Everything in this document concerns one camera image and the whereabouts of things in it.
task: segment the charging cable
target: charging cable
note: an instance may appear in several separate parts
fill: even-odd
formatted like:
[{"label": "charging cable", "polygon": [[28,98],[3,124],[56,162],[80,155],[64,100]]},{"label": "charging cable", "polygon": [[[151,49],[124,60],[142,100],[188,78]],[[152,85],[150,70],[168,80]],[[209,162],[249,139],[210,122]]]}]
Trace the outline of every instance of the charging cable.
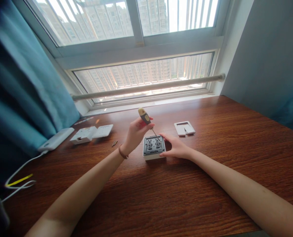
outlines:
[{"label": "charging cable", "polygon": [[21,190],[21,189],[26,189],[26,188],[29,188],[29,187],[31,187],[31,186],[33,186],[35,183],[36,183],[36,181],[35,180],[30,180],[30,181],[28,181],[27,183],[25,183],[25,184],[23,184],[22,186],[20,186],[20,187],[12,187],[12,186],[9,186],[9,182],[11,181],[11,179],[26,165],[26,164],[28,164],[30,161],[33,161],[33,160],[35,160],[35,159],[37,159],[37,158],[39,158],[39,157],[41,157],[41,156],[43,156],[44,154],[46,154],[46,153],[48,153],[48,151],[47,150],[45,150],[45,151],[43,151],[40,155],[38,155],[38,156],[36,156],[35,158],[32,158],[32,159],[30,159],[30,160],[28,160],[26,163],[24,163],[19,169],[17,169],[16,170],[16,172],[15,173],[13,173],[12,174],[12,176],[10,176],[9,178],[8,178],[8,180],[6,181],[6,183],[5,183],[5,188],[7,188],[7,189],[16,189],[16,191],[14,191],[14,192],[12,192],[8,197],[6,197],[6,198],[4,198],[3,200],[2,200],[2,202],[4,202],[4,201],[6,201],[7,199],[9,199],[11,196],[13,196],[15,193],[17,193],[19,190]]}]

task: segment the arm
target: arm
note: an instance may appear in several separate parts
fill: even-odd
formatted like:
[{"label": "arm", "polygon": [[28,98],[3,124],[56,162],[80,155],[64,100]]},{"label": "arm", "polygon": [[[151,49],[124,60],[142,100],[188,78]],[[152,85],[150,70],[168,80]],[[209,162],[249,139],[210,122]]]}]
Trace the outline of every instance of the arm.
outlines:
[{"label": "arm", "polygon": [[172,149],[161,156],[188,159],[203,169],[231,198],[272,236],[293,236],[293,205],[252,179],[187,147],[178,138],[161,134]]},{"label": "arm", "polygon": [[[141,118],[133,121],[127,139],[120,148],[121,152],[129,155],[154,125],[153,123],[146,125]],[[70,236],[83,213],[123,160],[119,150],[116,149],[95,165],[59,196],[26,236]]]}]

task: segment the window sill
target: window sill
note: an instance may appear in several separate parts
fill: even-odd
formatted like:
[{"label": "window sill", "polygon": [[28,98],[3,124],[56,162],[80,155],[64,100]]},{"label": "window sill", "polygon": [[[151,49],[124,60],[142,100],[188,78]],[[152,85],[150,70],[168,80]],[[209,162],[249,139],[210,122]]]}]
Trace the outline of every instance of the window sill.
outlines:
[{"label": "window sill", "polygon": [[138,109],[141,107],[149,107],[154,105],[162,105],[162,104],[170,104],[175,102],[181,102],[181,101],[187,101],[187,100],[194,100],[194,99],[200,99],[200,98],[207,98],[207,97],[213,97],[216,96],[212,93],[206,93],[201,95],[191,95],[191,96],[185,96],[180,98],[172,98],[172,99],[163,99],[163,100],[157,100],[157,101],[149,101],[149,102],[142,102],[137,104],[130,104],[130,105],[121,105],[121,106],[114,106],[104,109],[96,109],[96,110],[90,110],[83,116],[93,116],[93,115],[100,115],[100,114],[107,114],[107,113],[113,113],[118,111],[124,111],[124,110],[130,110],[130,109]]}]

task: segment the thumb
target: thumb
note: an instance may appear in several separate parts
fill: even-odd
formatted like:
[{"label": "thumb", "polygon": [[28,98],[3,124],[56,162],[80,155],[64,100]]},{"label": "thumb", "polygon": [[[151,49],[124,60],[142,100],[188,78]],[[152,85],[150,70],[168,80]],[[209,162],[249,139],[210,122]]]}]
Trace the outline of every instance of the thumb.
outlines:
[{"label": "thumb", "polygon": [[154,127],[155,124],[154,123],[149,123],[148,125],[146,125],[144,128],[142,128],[142,132],[145,134],[148,130],[150,130],[152,127]]},{"label": "thumb", "polygon": [[169,156],[174,156],[172,150],[170,151],[165,151],[165,152],[162,152],[160,155],[160,157],[169,157]]}]

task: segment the window pane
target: window pane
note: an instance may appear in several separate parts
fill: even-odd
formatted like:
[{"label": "window pane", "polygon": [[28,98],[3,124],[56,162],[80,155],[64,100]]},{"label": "window pane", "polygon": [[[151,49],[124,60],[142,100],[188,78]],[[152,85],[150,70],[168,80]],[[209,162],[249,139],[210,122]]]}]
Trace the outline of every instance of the window pane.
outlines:
[{"label": "window pane", "polygon": [[28,0],[58,46],[133,36],[127,3],[100,0]]},{"label": "window pane", "polygon": [[218,0],[137,0],[144,36],[213,27]]},{"label": "window pane", "polygon": [[[208,76],[212,53],[74,71],[88,93]],[[204,83],[94,99],[95,103],[202,88]]]}]

